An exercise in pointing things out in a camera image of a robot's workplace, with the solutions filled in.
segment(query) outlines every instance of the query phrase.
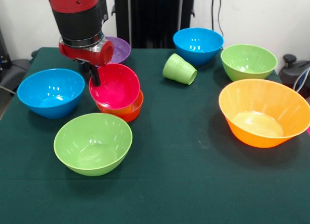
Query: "green cup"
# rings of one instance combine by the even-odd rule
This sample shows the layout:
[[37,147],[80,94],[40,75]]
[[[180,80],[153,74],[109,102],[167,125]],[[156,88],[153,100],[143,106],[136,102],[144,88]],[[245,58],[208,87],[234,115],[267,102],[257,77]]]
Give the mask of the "green cup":
[[186,85],[193,83],[196,75],[197,70],[177,54],[169,57],[163,70],[163,76],[165,78]]

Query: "bowl rim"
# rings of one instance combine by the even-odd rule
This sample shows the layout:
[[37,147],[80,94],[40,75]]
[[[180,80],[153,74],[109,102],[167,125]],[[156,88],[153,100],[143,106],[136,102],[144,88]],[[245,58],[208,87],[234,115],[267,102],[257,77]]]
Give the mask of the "bowl rim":
[[254,79],[254,78],[253,78],[253,79],[242,79],[242,80],[237,80],[237,81],[231,82],[231,83],[229,83],[228,85],[226,85],[226,86],[222,89],[222,91],[220,92],[220,94],[219,94],[219,96],[218,96],[218,104],[219,104],[219,108],[220,108],[222,114],[223,114],[224,117],[225,117],[226,119],[228,119],[233,125],[237,126],[238,128],[240,128],[240,129],[242,129],[243,131],[246,131],[246,132],[248,132],[248,133],[250,133],[250,134],[252,134],[252,135],[255,135],[255,136],[258,136],[258,137],[264,137],[264,138],[268,138],[268,139],[286,139],[286,138],[289,139],[289,138],[293,138],[293,137],[295,137],[295,136],[298,136],[298,135],[304,133],[304,132],[310,127],[310,123],[309,123],[309,125],[308,125],[303,131],[300,131],[300,132],[298,132],[298,133],[296,133],[296,134],[286,135],[286,136],[282,136],[282,137],[267,137],[267,136],[262,136],[262,135],[259,135],[259,134],[251,133],[251,132],[249,132],[249,131],[247,131],[247,130],[241,128],[241,127],[239,127],[238,125],[236,125],[229,117],[226,116],[225,112],[223,111],[222,106],[221,106],[221,96],[223,95],[224,90],[227,90],[230,86],[232,86],[232,84],[244,83],[244,81],[253,81],[253,82],[258,82],[258,81],[260,81],[260,82],[263,82],[263,83],[269,83],[269,84],[274,84],[274,85],[280,86],[280,87],[284,88],[284,89],[287,90],[287,91],[293,91],[300,99],[303,100],[303,102],[307,105],[307,107],[308,107],[308,109],[309,109],[309,112],[310,112],[310,105],[308,104],[308,102],[307,102],[298,92],[296,92],[295,90],[293,90],[293,89],[291,89],[291,88],[285,86],[284,84],[281,84],[281,83],[275,82],[275,81],[271,81],[271,80],[266,80],[266,79]]
[[[238,70],[238,69],[236,69],[236,68],[234,68],[234,67],[231,67],[231,66],[229,66],[229,65],[223,60],[223,53],[225,52],[226,49],[231,48],[231,47],[235,47],[235,46],[252,46],[252,47],[255,47],[255,48],[263,49],[263,50],[267,51],[269,54],[271,54],[271,55],[274,57],[274,59],[276,59],[276,65],[275,65],[272,69],[269,69],[269,70],[264,71],[264,72],[257,72],[257,73],[254,73],[254,72],[242,72],[242,71],[240,71],[240,70]],[[262,74],[269,73],[269,72],[275,70],[275,68],[276,68],[277,65],[278,65],[278,58],[275,56],[275,54],[273,54],[271,51],[269,51],[268,49],[266,49],[266,48],[264,48],[264,47],[257,46],[257,45],[253,45],[253,44],[233,44],[233,45],[231,45],[231,46],[228,46],[228,47],[226,47],[226,48],[224,48],[224,49],[222,50],[222,52],[221,52],[221,60],[222,60],[222,62],[223,62],[225,65],[227,65],[229,68],[231,68],[231,69],[233,69],[233,70],[235,70],[235,71],[237,71],[237,72],[244,73],[244,74],[249,74],[249,75],[262,75]]]
[[[140,89],[141,89],[140,80],[139,80],[139,78],[138,78],[138,75],[137,75],[131,68],[129,68],[128,66],[123,65],[123,64],[121,64],[121,63],[109,63],[109,64],[106,64],[105,66],[100,66],[99,68],[106,68],[106,67],[110,67],[110,66],[112,66],[112,65],[119,65],[119,66],[122,66],[122,67],[127,68],[127,69],[128,69],[129,71],[131,71],[132,74],[135,75],[136,78],[137,78],[139,90],[138,90],[138,92],[137,92],[137,95],[136,95],[135,99],[133,99],[133,101],[132,101],[130,104],[125,105],[125,106],[123,106],[123,107],[117,107],[117,108],[110,108],[110,107],[108,107],[110,110],[125,109],[126,107],[132,105],[132,104],[135,102],[135,100],[138,98],[139,93],[140,93]],[[101,102],[98,102],[98,101],[93,97],[93,94],[92,94],[92,92],[91,92],[91,80],[92,80],[92,78],[90,78],[90,79],[89,79],[89,82],[88,82],[88,90],[89,90],[89,93],[90,93],[90,95],[91,95],[93,101],[94,101],[95,103],[98,103],[98,104],[102,105],[102,106],[105,106],[105,104],[103,104],[103,103],[101,103]]]
[[[105,165],[105,166],[102,166],[102,167],[96,167],[96,168],[81,168],[81,167],[75,167],[75,166],[72,166],[70,164],[67,164],[65,163],[61,158],[60,156],[57,154],[57,151],[56,151],[56,140],[57,140],[57,137],[58,135],[60,134],[60,132],[71,122],[73,122],[74,120],[76,119],[79,119],[81,117],[86,117],[86,116],[93,116],[93,115],[97,115],[97,116],[113,116],[115,119],[119,119],[123,124],[125,124],[126,128],[129,130],[129,133],[130,133],[130,143],[129,143],[129,146],[127,148],[127,150],[125,151],[125,153],[123,155],[121,155],[120,157],[118,157],[115,161],[113,161],[112,163],[108,164],[108,165]],[[90,113],[90,114],[84,114],[84,115],[81,115],[81,116],[78,116],[78,117],[75,117],[74,119],[68,121],[65,125],[63,125],[57,132],[55,138],[54,138],[54,143],[53,143],[53,148],[54,148],[54,153],[56,155],[56,157],[59,159],[60,162],[62,162],[65,166],[67,167],[70,167],[70,168],[73,168],[73,169],[76,169],[76,170],[83,170],[83,171],[93,171],[93,170],[98,170],[98,169],[103,169],[103,168],[106,168],[106,167],[109,167],[111,165],[113,165],[114,163],[118,162],[121,158],[125,157],[129,151],[129,149],[131,148],[131,145],[132,145],[132,139],[133,139],[133,136],[132,136],[132,131],[131,131],[131,128],[130,126],[128,125],[127,122],[125,122],[123,119],[121,119],[120,117],[118,116],[115,116],[115,115],[112,115],[112,114],[107,114],[107,113]]]
[[[209,31],[209,32],[213,32],[213,33],[217,34],[219,37],[221,37],[222,44],[221,44],[219,47],[217,47],[216,49],[212,50],[212,51],[190,51],[190,50],[188,50],[188,49],[185,49],[185,48],[179,46],[178,44],[176,44],[176,42],[175,42],[175,36],[176,36],[177,34],[183,32],[183,31],[187,30],[187,29],[200,29],[200,30],[207,30],[207,31]],[[184,51],[187,51],[187,52],[194,52],[195,54],[203,54],[203,53],[210,53],[210,52],[215,52],[215,51],[220,50],[220,49],[223,47],[223,45],[224,45],[224,38],[223,38],[219,33],[217,33],[217,32],[214,31],[214,30],[210,30],[210,29],[203,28],[203,27],[189,27],[189,28],[184,28],[184,29],[181,29],[181,30],[177,31],[177,32],[173,35],[173,43],[174,43],[177,47],[181,48],[181,49],[184,50]]]
[[107,40],[111,41],[111,42],[112,42],[111,39],[118,39],[118,40],[121,40],[123,43],[125,43],[127,46],[129,46],[129,52],[127,53],[126,57],[125,57],[122,61],[120,61],[120,62],[112,62],[112,60],[110,60],[108,63],[122,63],[122,62],[124,62],[124,61],[128,58],[128,56],[130,55],[130,53],[131,53],[131,45],[130,45],[126,40],[124,40],[124,39],[122,39],[122,38],[119,38],[119,37],[105,36],[105,38],[106,38]]
[[[83,82],[83,86],[82,86],[81,91],[77,92],[77,94],[76,94],[70,101],[68,101],[68,102],[66,102],[66,103],[58,104],[58,105],[48,105],[48,106],[44,106],[44,107],[37,106],[37,105],[31,105],[31,104],[25,102],[23,99],[21,99],[21,97],[20,97],[20,89],[21,89],[22,85],[25,83],[25,81],[27,81],[28,79],[30,79],[30,78],[32,78],[32,77],[34,77],[34,76],[37,76],[38,74],[45,73],[45,72],[48,72],[48,71],[67,71],[67,72],[70,72],[70,73],[72,73],[72,74],[77,75],[80,79],[82,79],[82,82]],[[27,105],[27,106],[33,107],[33,108],[54,108],[54,107],[58,107],[58,106],[67,104],[67,103],[73,101],[74,99],[76,99],[77,97],[79,97],[79,96],[83,93],[83,91],[84,91],[84,89],[85,89],[85,85],[86,85],[85,79],[82,77],[82,75],[79,74],[79,73],[77,73],[76,71],[71,70],[71,69],[65,69],[65,68],[44,69],[44,70],[41,70],[41,71],[36,72],[36,73],[33,73],[33,74],[31,74],[30,76],[26,77],[26,78],[20,83],[20,85],[18,86],[18,89],[17,89],[17,96],[18,96],[19,100],[20,100],[22,103],[24,103],[24,104]]]

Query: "white wall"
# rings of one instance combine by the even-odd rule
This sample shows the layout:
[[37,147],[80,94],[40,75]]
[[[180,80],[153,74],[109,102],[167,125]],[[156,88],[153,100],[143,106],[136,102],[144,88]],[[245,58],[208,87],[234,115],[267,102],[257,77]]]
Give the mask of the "white wall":
[[[116,36],[114,0],[107,0],[104,34]],[[0,0],[0,28],[12,59],[30,58],[42,46],[58,46],[60,37],[48,0]]]
[[[218,1],[215,0],[215,30]],[[310,0],[222,0],[220,23],[224,47],[248,43],[265,47],[278,58],[292,53],[310,60]],[[211,0],[195,0],[191,26],[211,28]]]
[[[249,43],[266,47],[278,57],[279,67],[285,53],[309,59],[309,1],[222,0],[224,46]],[[107,0],[109,14],[113,4],[114,0]],[[191,26],[211,28],[211,0],[195,0],[194,8]],[[215,0],[215,20],[217,9]],[[60,36],[47,0],[0,0],[0,25],[13,59],[29,58],[42,46],[57,46]],[[116,36],[115,15],[109,15],[103,30],[105,35]]]

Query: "black cable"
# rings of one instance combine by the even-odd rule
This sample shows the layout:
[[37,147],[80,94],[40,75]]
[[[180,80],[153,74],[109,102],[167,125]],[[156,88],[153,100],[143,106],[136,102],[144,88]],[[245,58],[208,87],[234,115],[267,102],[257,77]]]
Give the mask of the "black cable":
[[212,30],[214,30],[214,21],[213,21],[213,5],[214,5],[214,0],[212,0],[212,4],[211,4],[211,21],[212,21]]
[[218,13],[217,13],[217,20],[218,20],[219,29],[221,30],[221,33],[222,33],[222,37],[224,37],[224,32],[223,32],[221,24],[219,22],[219,14],[221,12],[221,7],[222,7],[222,0],[219,0],[219,8],[218,8]]

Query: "plastic bowl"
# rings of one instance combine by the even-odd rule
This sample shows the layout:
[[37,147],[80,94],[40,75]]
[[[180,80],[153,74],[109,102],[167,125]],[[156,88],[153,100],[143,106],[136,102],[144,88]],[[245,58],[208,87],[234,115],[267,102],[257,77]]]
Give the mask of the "plastic bowl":
[[110,40],[114,46],[114,52],[111,63],[123,63],[131,52],[131,47],[124,39],[117,37],[108,37],[106,39]]
[[258,148],[271,148],[306,131],[310,106],[294,90],[262,79],[244,79],[227,85],[219,107],[233,134]]
[[173,41],[179,55],[192,65],[204,65],[223,46],[217,32],[204,28],[186,28],[175,33]]
[[95,87],[89,81],[89,90],[94,101],[108,109],[122,112],[130,110],[131,104],[137,99],[140,83],[137,75],[128,67],[111,63],[98,68],[100,86]]
[[85,176],[112,171],[125,158],[132,132],[121,118],[102,113],[79,116],[66,123],[54,140],[57,158]]
[[84,78],[68,69],[47,69],[27,77],[17,96],[30,110],[48,119],[69,114],[79,103]]
[[223,67],[232,81],[265,79],[276,68],[278,60],[270,51],[259,46],[238,44],[221,53]]
[[[139,113],[141,111],[143,100],[144,100],[144,96],[143,96],[142,91],[140,90],[138,98],[131,105],[130,112],[129,113],[119,113],[119,114],[116,114],[116,116],[120,117],[121,119],[123,119],[126,122],[133,121],[134,119],[136,119],[136,117],[139,115]],[[97,105],[98,109],[100,110],[100,112],[111,113],[110,110],[102,107],[101,105],[99,105],[99,104],[96,104],[96,105]]]

